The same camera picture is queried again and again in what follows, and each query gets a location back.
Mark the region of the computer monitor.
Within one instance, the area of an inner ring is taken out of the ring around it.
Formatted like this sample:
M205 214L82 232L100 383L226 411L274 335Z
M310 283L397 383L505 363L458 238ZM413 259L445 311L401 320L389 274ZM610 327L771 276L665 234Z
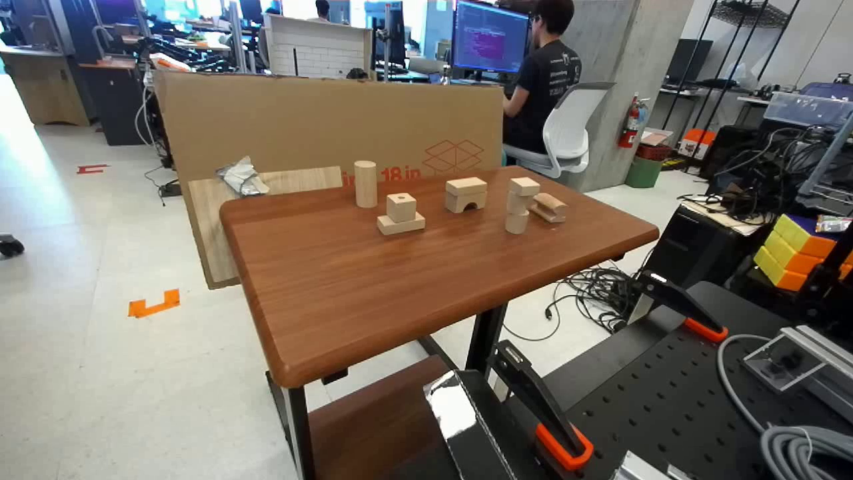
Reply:
M453 14L452 64L457 70L512 75L528 44L528 19L514 10L458 0Z

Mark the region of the small square wooden block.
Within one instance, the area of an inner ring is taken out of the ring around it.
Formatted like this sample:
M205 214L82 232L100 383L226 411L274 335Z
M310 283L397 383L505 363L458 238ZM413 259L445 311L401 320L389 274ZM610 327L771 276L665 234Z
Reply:
M396 191L388 198L388 216L401 224L401 220L413 220L417 219L417 198L408 191Z

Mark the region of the tall wooden block stack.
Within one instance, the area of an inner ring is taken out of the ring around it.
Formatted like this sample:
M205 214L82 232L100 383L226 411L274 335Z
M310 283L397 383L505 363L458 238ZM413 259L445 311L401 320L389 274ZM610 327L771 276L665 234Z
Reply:
M533 202L533 198L542 191L542 184L533 180L532 175L518 175L509 180L509 191L508 191L508 219L505 219L505 230L509 234L524 234L528 227L528 207Z

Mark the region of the wooden cylinder block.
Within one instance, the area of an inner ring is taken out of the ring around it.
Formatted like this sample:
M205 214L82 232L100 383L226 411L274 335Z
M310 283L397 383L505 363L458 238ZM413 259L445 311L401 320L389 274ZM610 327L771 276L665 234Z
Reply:
M376 204L376 190L378 190L376 163L374 159L358 159L354 163L354 202L360 207L374 207Z

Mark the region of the white office chair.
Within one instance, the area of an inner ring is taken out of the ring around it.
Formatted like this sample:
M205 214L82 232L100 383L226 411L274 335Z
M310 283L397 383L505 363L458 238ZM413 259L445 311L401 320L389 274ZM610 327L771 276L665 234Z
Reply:
M592 120L604 99L605 87L578 84L569 90L542 128L542 152L512 144L508 144L505 152L521 166L549 179L560 179L562 174L584 174L589 166L588 123Z

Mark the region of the small stacked wooden blocks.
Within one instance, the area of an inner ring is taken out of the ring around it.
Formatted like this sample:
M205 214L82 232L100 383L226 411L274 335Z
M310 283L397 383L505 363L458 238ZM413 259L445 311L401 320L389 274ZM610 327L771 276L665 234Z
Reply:
M532 211L548 219L549 224L560 224L569 216L569 204L549 191L540 191L532 202Z

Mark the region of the red fire extinguisher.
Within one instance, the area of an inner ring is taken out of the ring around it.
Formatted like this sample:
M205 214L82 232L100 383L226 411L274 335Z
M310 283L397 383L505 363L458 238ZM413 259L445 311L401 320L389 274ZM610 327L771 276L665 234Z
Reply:
M641 96L632 96L632 103L628 110L628 116L621 123L620 146L629 150L637 142L641 128L646 126L649 103Z

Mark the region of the grey power outlet box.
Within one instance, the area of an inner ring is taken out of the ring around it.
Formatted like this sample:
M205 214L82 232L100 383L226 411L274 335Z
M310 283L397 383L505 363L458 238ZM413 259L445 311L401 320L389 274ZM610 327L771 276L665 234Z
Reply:
M781 327L745 356L745 366L775 392L829 382L853 387L853 354L811 326Z

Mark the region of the brown wooden table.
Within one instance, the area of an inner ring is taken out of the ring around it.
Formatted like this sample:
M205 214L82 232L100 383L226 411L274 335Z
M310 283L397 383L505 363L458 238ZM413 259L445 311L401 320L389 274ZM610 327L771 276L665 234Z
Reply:
M445 180L408 186L426 230L384 238L346 191L278 198L229 216L233 250L253 315L268 383L302 480L374 478L430 439L421 387L448 366L426 356L321 411L305 387L345 372L464 316L466 363L482 367L508 303L572 271L620 259L660 230L584 191L549 180L562 224L505 230L518 166L486 175L488 204L452 214Z

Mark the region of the person in black shirt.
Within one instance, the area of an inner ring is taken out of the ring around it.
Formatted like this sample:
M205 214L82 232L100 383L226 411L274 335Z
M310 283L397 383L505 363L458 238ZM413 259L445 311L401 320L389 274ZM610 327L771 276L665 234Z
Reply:
M562 42L574 15L574 0L537 0L532 7L533 50L505 99L505 142L512 146L545 152L549 111L581 80L581 55Z

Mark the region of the black metal shelf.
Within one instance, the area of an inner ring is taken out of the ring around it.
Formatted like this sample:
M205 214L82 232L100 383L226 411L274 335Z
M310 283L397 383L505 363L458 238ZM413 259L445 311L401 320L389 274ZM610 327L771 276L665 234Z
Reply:
M662 83L662 128L719 128L755 92L802 0L696 0Z

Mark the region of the wooden arch block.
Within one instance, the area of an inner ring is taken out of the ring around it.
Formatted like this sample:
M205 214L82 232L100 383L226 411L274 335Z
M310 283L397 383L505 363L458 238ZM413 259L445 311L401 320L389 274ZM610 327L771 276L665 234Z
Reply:
M464 214L469 207L486 207L488 184L481 175L452 179L445 184L445 207L452 214Z

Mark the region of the crumpled white paper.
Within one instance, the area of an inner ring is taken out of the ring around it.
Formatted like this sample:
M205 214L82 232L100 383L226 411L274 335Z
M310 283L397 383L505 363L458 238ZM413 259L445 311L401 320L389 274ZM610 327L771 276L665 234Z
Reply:
M258 170L253 167L252 158L244 158L234 166L221 167L218 179L241 198L258 198L270 191L270 186L262 180Z

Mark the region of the black orange clamp near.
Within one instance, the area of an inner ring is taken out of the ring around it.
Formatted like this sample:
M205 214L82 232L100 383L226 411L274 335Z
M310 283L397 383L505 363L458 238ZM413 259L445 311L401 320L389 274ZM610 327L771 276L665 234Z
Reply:
M532 360L512 340L500 340L490 367L518 400L514 414L548 463L554 471L581 471L596 455L596 443L562 415Z

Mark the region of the black orange clamp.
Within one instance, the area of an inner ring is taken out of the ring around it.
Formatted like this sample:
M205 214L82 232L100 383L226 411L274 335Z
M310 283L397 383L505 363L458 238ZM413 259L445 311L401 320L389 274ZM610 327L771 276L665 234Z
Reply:
M719 326L685 288L670 283L668 276L642 268L634 276L637 303L629 311L629 320L642 320L656 303L665 303L682 315L682 326L710 344L722 344L729 327Z
M581 471L596 455L596 443L562 415L532 360L512 340L500 340L490 367L518 400L514 414L548 463L554 471Z

